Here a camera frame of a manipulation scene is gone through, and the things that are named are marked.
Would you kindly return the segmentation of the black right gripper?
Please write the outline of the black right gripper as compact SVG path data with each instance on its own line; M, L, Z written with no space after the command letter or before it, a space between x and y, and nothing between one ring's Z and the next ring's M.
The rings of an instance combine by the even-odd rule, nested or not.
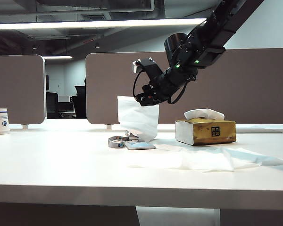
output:
M143 93L134 96L137 102L140 102L141 106L153 106L167 101L170 103L171 97L171 83L162 82L156 87L150 83L142 87Z

